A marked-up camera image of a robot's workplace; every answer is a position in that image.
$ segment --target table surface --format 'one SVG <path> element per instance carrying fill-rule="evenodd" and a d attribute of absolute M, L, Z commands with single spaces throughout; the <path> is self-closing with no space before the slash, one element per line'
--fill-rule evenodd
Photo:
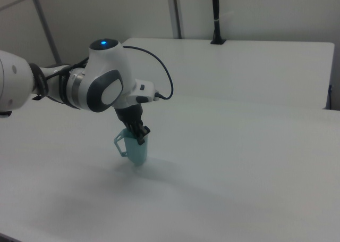
<path fill-rule="evenodd" d="M 323 109 L 327 104 L 334 44 L 283 41 L 128 39 L 168 67 L 180 95 Z M 136 78 L 169 92 L 163 68 L 143 52 L 127 49 Z"/>
<path fill-rule="evenodd" d="M 0 233 L 23 242 L 339 241 L 340 113 L 174 96 L 144 105 L 148 160 L 113 109 L 48 99 L 0 121 Z"/>

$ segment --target black cable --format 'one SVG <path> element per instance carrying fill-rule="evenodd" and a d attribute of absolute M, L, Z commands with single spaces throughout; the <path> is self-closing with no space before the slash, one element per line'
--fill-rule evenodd
<path fill-rule="evenodd" d="M 146 52 L 149 55 L 151 55 L 152 57 L 154 57 L 155 59 L 157 59 L 157 61 L 162 65 L 166 74 L 168 75 L 169 82 L 170 82 L 170 85 L 171 85 L 171 93 L 168 97 L 164 97 L 163 95 L 161 95 L 160 93 L 157 92 L 157 93 L 155 93 L 155 96 L 159 97 L 161 99 L 164 99 L 164 100 L 170 99 L 172 97 L 172 95 L 174 94 L 174 84 L 172 83 L 172 79 L 171 79 L 171 76 L 169 74 L 168 69 L 166 68 L 165 64 L 159 59 L 159 57 L 157 57 L 154 53 L 147 51 L 146 49 L 142 49 L 142 48 L 138 48 L 138 47 L 134 47 L 134 46 L 126 46 L 126 45 L 124 45 L 123 47 L 127 48 L 127 49 L 137 49 L 139 51 Z"/>
<path fill-rule="evenodd" d="M 169 74 L 169 71 L 168 69 L 166 68 L 165 64 L 159 59 L 159 57 L 157 57 L 154 53 L 152 52 L 149 52 L 147 51 L 146 49 L 142 49 L 142 48 L 138 48 L 138 47 L 134 47 L 134 46 L 123 46 L 124 48 L 127 48 L 127 49 L 136 49 L 136 50 L 139 50 L 139 51 L 142 51 L 142 52 L 146 52 L 148 53 L 149 55 L 151 55 L 152 57 L 154 57 L 155 59 L 157 59 L 157 61 L 162 65 L 162 67 L 164 68 L 166 74 L 168 75 L 168 78 L 169 78 L 169 82 L 170 82 L 170 86 L 171 86 L 171 93 L 168 97 L 165 97 L 163 96 L 162 94 L 156 92 L 155 93 L 155 97 L 159 97 L 161 99 L 164 99 L 164 100 L 168 100 L 172 97 L 172 95 L 174 94 L 174 84 L 172 82 L 172 79 L 171 79 L 171 76 Z M 46 80 L 50 79 L 50 78 L 53 78 L 55 76 L 60 76 L 60 75 L 64 75 L 64 74 L 67 74 L 69 73 L 72 69 L 75 69 L 75 68 L 85 68 L 85 66 L 87 65 L 87 61 L 88 61 L 89 57 L 87 57 L 86 59 L 80 61 L 79 63 L 75 64 L 75 65 L 72 65 L 72 66 L 67 66 L 67 67 L 64 67 L 63 69 L 59 70 L 58 72 L 54 73 L 54 74 L 51 74 L 49 76 L 46 77 Z"/>
<path fill-rule="evenodd" d="M 88 59 L 89 58 L 87 57 L 86 59 L 80 61 L 77 64 L 74 64 L 74 65 L 71 65 L 71 66 L 66 66 L 63 69 L 59 70 L 58 72 L 53 73 L 53 74 L 47 76 L 46 80 L 51 79 L 51 78 L 53 78 L 55 76 L 59 76 L 59 75 L 62 75 L 62 74 L 67 74 L 68 72 L 70 72 L 72 69 L 75 69 L 75 68 L 84 68 L 84 66 L 86 66 L 86 64 L 87 64 L 87 60 Z"/>

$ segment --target light blue mug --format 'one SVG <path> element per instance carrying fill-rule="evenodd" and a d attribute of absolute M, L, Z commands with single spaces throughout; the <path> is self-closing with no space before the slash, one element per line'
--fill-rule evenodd
<path fill-rule="evenodd" d="M 118 145 L 118 141 L 124 138 L 126 152 L 122 152 Z M 116 136 L 114 143 L 121 155 L 121 157 L 128 157 L 128 159 L 136 166 L 141 166 L 145 162 L 148 155 L 148 136 L 144 137 L 144 144 L 139 145 L 137 139 L 127 129 L 123 129 L 118 136 Z"/>

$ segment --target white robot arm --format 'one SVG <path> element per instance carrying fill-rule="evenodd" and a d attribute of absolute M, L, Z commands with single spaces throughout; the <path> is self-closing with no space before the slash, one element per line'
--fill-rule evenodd
<path fill-rule="evenodd" d="M 35 100 L 47 96 L 70 107 L 93 112 L 112 106 L 138 143 L 143 144 L 150 130 L 143 126 L 141 104 L 169 99 L 172 93 L 165 98 L 152 82 L 134 79 L 124 47 L 117 40 L 97 40 L 90 45 L 89 53 L 88 59 L 73 66 L 40 68 L 0 51 L 0 116 L 10 116 L 31 94 L 38 95 Z"/>

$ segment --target mug handle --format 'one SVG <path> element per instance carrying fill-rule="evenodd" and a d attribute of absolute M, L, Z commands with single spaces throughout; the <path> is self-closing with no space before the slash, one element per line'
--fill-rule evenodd
<path fill-rule="evenodd" d="M 121 131 L 118 136 L 116 136 L 115 140 L 114 140 L 114 143 L 121 155 L 121 157 L 127 157 L 128 153 L 127 152 L 122 152 L 121 148 L 119 147 L 118 145 L 118 141 L 122 140 L 124 137 L 123 137 L 123 131 Z"/>

